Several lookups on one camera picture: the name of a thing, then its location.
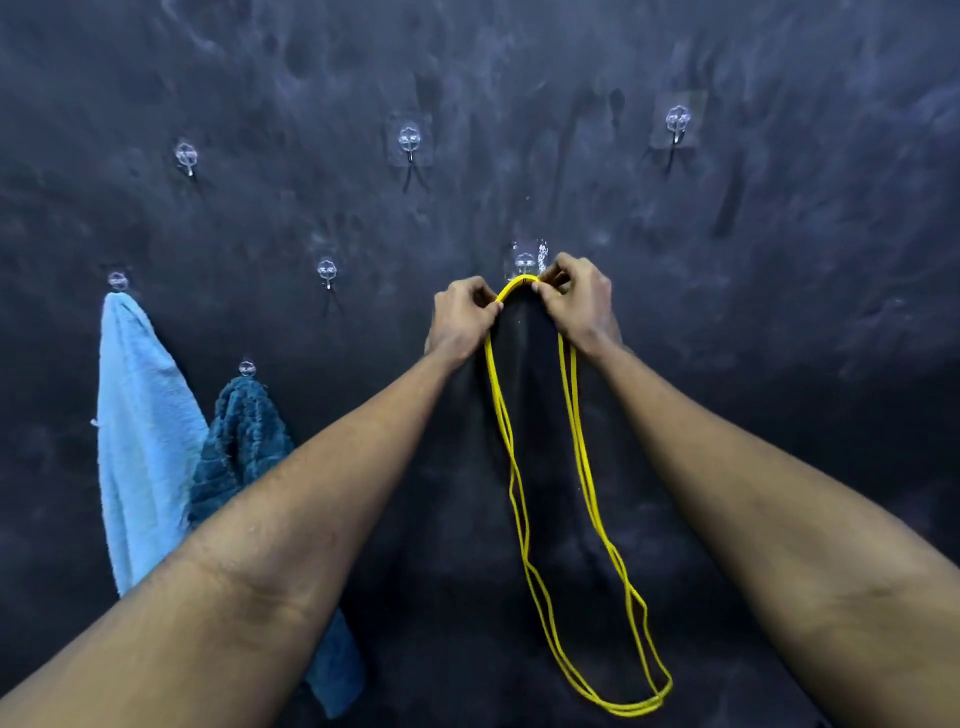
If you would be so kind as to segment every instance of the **looped yellow cord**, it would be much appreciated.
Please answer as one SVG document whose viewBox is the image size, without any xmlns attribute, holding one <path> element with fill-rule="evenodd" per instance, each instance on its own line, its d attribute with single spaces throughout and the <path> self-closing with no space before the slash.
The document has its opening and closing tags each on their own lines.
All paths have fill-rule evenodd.
<svg viewBox="0 0 960 728">
<path fill-rule="evenodd" d="M 536 276 L 517 276 L 506 287 L 500 291 L 496 297 L 498 301 L 503 301 L 511 294 L 514 289 L 524 283 L 532 283 L 537 280 Z M 650 629 L 647 626 L 647 604 L 637 593 L 634 585 L 630 583 L 630 577 L 627 576 L 627 568 L 616 550 L 607 532 L 604 530 L 603 522 L 600 520 L 600 510 L 597 505 L 597 496 L 593 488 L 593 475 L 590 472 L 590 464 L 587 459 L 587 445 L 584 442 L 584 433 L 580 425 L 580 400 L 577 394 L 577 352 L 570 347 L 570 377 L 566 375 L 566 354 L 564 338 L 558 334 L 558 343 L 560 345 L 560 371 L 564 381 L 564 396 L 566 397 L 566 412 L 570 419 L 570 431 L 573 433 L 573 452 L 577 461 L 577 471 L 580 475 L 580 483 L 583 486 L 584 499 L 587 502 L 587 511 L 590 515 L 590 521 L 593 523 L 593 529 L 597 532 L 603 545 L 607 548 L 613 568 L 617 576 L 623 582 L 624 595 L 627 605 L 627 620 L 630 623 L 630 629 L 634 633 L 636 642 L 636 651 L 640 656 L 640 663 L 643 665 L 643 673 L 646 675 L 647 683 L 654 692 L 652 697 L 642 700 L 638 703 L 611 703 L 601 698 L 596 691 L 587 683 L 583 675 L 570 662 L 560 645 L 560 636 L 557 634 L 557 625 L 553 617 L 553 604 L 550 601 L 550 593 L 540 578 L 540 573 L 530 563 L 530 519 L 527 516 L 527 503 L 523 497 L 523 481 L 520 478 L 520 469 L 516 465 L 514 455 L 514 433 L 510 427 L 510 417 L 507 415 L 507 405 L 503 400 L 503 394 L 500 391 L 500 382 L 496 377 L 496 365 L 493 362 L 493 345 L 490 335 L 484 343 L 484 351 L 487 355 L 487 371 L 490 373 L 490 386 L 493 394 L 493 409 L 496 412 L 496 419 L 500 425 L 500 434 L 503 436 L 503 443 L 507 447 L 507 454 L 510 456 L 510 502 L 514 506 L 514 516 L 516 517 L 516 534 L 520 539 L 520 556 L 523 559 L 523 569 L 526 572 L 527 584 L 530 586 L 530 594 L 533 595 L 534 604 L 537 606 L 537 612 L 540 615 L 540 624 L 543 625 L 543 634 L 546 635 L 547 645 L 553 652 L 557 664 L 560 666 L 564 677 L 573 686 L 573 689 L 592 703 L 599 705 L 604 710 L 615 716 L 620 717 L 638 717 L 653 713 L 663 704 L 663 699 L 673 689 L 673 678 L 660 661 L 660 655 L 654 647 L 653 639 L 650 637 Z M 540 604 L 538 588 L 543 595 L 544 605 Z M 647 658 L 643 649 L 643 641 L 640 639 L 639 630 L 636 628 L 636 619 L 632 599 L 640 605 L 643 612 L 643 635 L 650 645 L 650 652 L 657 661 L 658 667 L 666 677 L 666 685 L 658 689 L 654 683 L 653 676 L 650 674 L 650 667 L 647 664 Z"/>
</svg>

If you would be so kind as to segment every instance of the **person's left hand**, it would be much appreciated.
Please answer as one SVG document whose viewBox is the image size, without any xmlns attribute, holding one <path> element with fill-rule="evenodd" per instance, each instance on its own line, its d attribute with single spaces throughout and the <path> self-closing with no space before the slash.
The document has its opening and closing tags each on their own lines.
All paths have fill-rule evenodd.
<svg viewBox="0 0 960 728">
<path fill-rule="evenodd" d="M 423 353 L 441 353 L 459 366 L 473 354 L 503 310 L 503 303 L 480 276 L 454 280 L 433 297 L 433 324 Z"/>
</svg>

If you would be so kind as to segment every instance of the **person's left arm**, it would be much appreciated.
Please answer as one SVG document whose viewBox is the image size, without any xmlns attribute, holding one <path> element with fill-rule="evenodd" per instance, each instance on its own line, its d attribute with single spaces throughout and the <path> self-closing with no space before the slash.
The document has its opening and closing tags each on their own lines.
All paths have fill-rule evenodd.
<svg viewBox="0 0 960 728">
<path fill-rule="evenodd" d="M 447 379 L 501 308 L 480 278 L 437 294 L 423 359 L 208 519 L 0 700 L 0 726 L 271 725 Z"/>
</svg>

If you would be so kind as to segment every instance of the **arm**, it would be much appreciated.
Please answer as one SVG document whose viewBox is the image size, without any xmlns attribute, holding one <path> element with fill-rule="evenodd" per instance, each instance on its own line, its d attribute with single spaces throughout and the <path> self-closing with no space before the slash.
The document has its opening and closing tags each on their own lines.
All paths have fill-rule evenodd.
<svg viewBox="0 0 960 728">
<path fill-rule="evenodd" d="M 420 362 L 205 522 L 0 701 L 0 726 L 270 725 L 493 297 L 479 278 L 438 294 Z"/>
<path fill-rule="evenodd" d="M 558 263 L 537 284 L 547 308 L 804 687 L 844 726 L 960 724 L 960 570 L 854 490 L 670 386 L 620 343 L 610 282 L 584 259 Z M 551 282 L 569 282 L 567 295 Z"/>
</svg>

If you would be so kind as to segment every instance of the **teal towel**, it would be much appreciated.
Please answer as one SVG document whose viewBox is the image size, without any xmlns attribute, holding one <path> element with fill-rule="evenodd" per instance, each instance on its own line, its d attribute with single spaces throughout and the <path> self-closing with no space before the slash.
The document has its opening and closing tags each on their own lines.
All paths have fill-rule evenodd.
<svg viewBox="0 0 960 728">
<path fill-rule="evenodd" d="M 95 424 L 107 551 L 123 596 L 183 540 L 206 437 L 176 362 L 126 293 L 104 299 Z"/>
<path fill-rule="evenodd" d="M 293 452 L 279 413 L 256 379 L 239 376 L 217 399 L 216 413 L 190 488 L 191 528 Z M 303 677 L 329 718 L 341 716 L 366 684 L 360 652 L 337 609 Z"/>
</svg>

